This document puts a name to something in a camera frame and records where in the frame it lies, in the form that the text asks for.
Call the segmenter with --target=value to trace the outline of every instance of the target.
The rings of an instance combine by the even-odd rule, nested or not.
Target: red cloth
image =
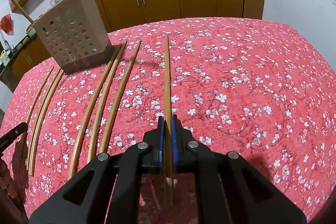
[[[141,141],[144,132],[155,128],[158,117],[163,115],[165,33],[169,34],[171,45],[172,112],[182,125],[213,151],[241,153],[308,219],[312,218],[335,186],[336,75],[307,40],[287,25],[252,19],[196,18],[111,33],[112,44],[125,38],[128,44],[110,89],[100,130],[104,130],[110,105],[138,39],[142,45],[108,152],[121,153]],[[57,71],[50,58],[22,78],[7,108],[1,135],[26,119],[52,65]],[[67,181],[74,142],[104,68],[105,65],[66,75],[59,83],[41,129],[35,177],[29,177],[25,190],[28,215]],[[30,120],[28,141],[43,95]],[[86,163],[94,117],[93,114],[89,122],[79,168]],[[6,152],[3,158],[10,163],[14,145]],[[160,215],[162,178],[144,177],[139,223],[195,223],[192,176],[175,179],[175,206],[169,217]]]
[[[2,17],[0,20],[0,29],[3,30],[7,35],[14,34],[14,22],[11,18],[11,14]]]

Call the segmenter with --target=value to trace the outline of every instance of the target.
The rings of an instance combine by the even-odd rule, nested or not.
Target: tablecloth
[[[109,34],[127,46],[113,80],[100,125],[101,140],[118,84],[135,48],[136,63],[122,97],[108,153],[124,152],[157,126],[164,112],[164,35],[169,35],[172,113],[213,151],[239,152],[312,218],[335,186],[336,75],[320,54],[288,25],[241,18],[189,18],[131,27]],[[48,70],[55,66],[34,108],[28,140],[41,100],[58,65],[53,58],[22,78],[6,110],[0,135],[25,121]],[[43,121],[35,176],[6,150],[27,215],[68,177],[73,146],[105,65],[65,75]],[[79,169],[86,164],[97,103],[86,130]],[[174,179],[172,214],[163,213],[162,180],[144,176],[139,223],[197,223],[193,177]]]

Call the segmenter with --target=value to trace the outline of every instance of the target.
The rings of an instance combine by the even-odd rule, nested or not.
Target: hand
[[[17,191],[14,187],[14,181],[11,178],[11,173],[8,170],[7,164],[0,159],[0,187],[2,189],[7,189],[8,195],[10,195],[12,198],[17,197]]]

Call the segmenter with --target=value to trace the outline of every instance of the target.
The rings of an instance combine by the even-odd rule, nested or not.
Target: silver rivet
[[[109,158],[109,154],[107,154],[107,153],[100,153],[98,155],[98,160],[101,160],[101,161],[107,160],[108,158]]]
[[[239,154],[236,151],[230,151],[227,153],[230,159],[236,160],[239,158]]]
[[[197,141],[190,141],[188,143],[188,146],[191,148],[196,148],[198,146],[198,142]]]
[[[138,148],[139,149],[146,149],[147,147],[148,147],[148,143],[146,143],[146,142],[138,143]]]

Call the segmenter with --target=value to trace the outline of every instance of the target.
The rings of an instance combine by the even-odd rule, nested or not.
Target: red tablecloth
[[[112,44],[125,38],[128,44],[110,89],[100,132],[136,41],[141,39],[142,45],[108,152],[117,154],[141,141],[143,133],[155,128],[158,117],[163,115],[165,33],[169,34],[171,45],[172,112],[182,125],[213,151],[241,153],[308,219],[313,217],[335,186],[336,75],[318,52],[287,25],[251,19],[197,18],[111,33]],[[52,65],[54,77],[58,66],[50,58],[22,78],[7,108],[0,135],[25,121]],[[105,65],[63,76],[42,126],[35,177],[27,179],[24,165],[12,161],[14,144],[6,151],[4,160],[8,164],[12,161],[12,175],[26,197],[28,215],[67,181],[81,120],[104,68]],[[43,95],[30,120],[28,141]],[[86,132],[80,168],[86,163],[94,116]],[[139,223],[195,223],[197,208],[191,179],[188,175],[175,179],[174,216],[162,217],[162,180],[145,176]]]

